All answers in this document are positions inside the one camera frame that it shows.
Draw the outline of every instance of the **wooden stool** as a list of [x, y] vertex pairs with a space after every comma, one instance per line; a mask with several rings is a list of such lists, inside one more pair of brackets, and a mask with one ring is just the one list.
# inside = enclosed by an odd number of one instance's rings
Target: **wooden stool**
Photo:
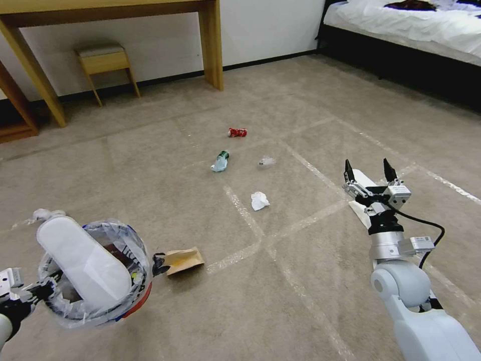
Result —
[[75, 52], [77, 53], [82, 68], [84, 69], [90, 87], [94, 91], [99, 106], [102, 106], [102, 102], [100, 101], [92, 78], [90, 77], [92, 74], [125, 69], [130, 82], [134, 86], [135, 94], [140, 98], [139, 88], [137, 88], [137, 83], [134, 80], [129, 58], [127, 57], [125, 49], [121, 45], [113, 44], [83, 48], [77, 49]]

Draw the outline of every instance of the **wooden furniture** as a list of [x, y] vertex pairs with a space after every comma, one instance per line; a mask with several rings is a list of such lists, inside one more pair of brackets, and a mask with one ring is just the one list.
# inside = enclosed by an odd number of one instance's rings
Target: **wooden furniture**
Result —
[[20, 28], [192, 12], [199, 16], [205, 78], [223, 90], [219, 0], [1, 0], [0, 31], [63, 127], [63, 108]]
[[94, 82], [90, 77], [93, 74], [105, 73], [113, 70], [125, 70], [130, 82], [134, 86], [134, 91], [137, 97], [140, 98], [139, 88], [134, 80], [132, 67], [130, 66], [129, 58], [125, 49], [118, 45], [96, 46], [91, 48], [77, 49], [75, 51], [79, 62], [82, 65], [87, 80], [92, 88], [99, 106], [102, 106], [97, 90], [95, 90]]
[[29, 101], [2, 62], [0, 62], [0, 89], [25, 121], [23, 124], [5, 124], [7, 116], [3, 114], [0, 117], [0, 143], [38, 135], [39, 131], [35, 125], [35, 116], [30, 109]]

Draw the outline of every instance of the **desk leg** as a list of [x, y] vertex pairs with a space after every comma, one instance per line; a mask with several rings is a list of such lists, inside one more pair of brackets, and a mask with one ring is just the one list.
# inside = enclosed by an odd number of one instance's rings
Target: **desk leg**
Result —
[[0, 31], [5, 36], [14, 53], [20, 60], [30, 79], [35, 84], [42, 98], [47, 103], [55, 120], [60, 127], [65, 126], [64, 110], [59, 102], [59, 99], [50, 84], [47, 76], [40, 67], [35, 55], [32, 53], [29, 45], [25, 41], [24, 36], [17, 27], [8, 25], [0, 17]]
[[199, 11], [200, 40], [205, 79], [214, 88], [224, 90], [222, 74], [222, 41], [220, 38], [219, 0], [205, 1]]

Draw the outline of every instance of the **crushed soda can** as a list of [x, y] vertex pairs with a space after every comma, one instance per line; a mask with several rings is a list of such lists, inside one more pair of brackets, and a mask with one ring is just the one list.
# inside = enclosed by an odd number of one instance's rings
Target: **crushed soda can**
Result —
[[240, 129], [235, 129], [235, 128], [229, 128], [229, 132], [227, 133], [229, 137], [235, 137], [235, 136], [246, 136], [247, 135], [247, 129], [240, 128]]

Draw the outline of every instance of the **plastic wrapper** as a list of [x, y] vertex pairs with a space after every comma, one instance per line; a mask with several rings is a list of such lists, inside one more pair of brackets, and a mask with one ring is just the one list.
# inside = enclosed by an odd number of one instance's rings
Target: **plastic wrapper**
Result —
[[[62, 276], [56, 282], [54, 294], [45, 304], [56, 316], [58, 323], [66, 328], [119, 321], [136, 311], [145, 302], [151, 289], [152, 268], [148, 253], [130, 226], [109, 219], [84, 225], [83, 229], [125, 266], [130, 275], [130, 290], [115, 306], [109, 309], [96, 308], [84, 301], [68, 278], [60, 272]], [[52, 257], [45, 254], [39, 265], [39, 280], [45, 280], [59, 271], [60, 268]]]

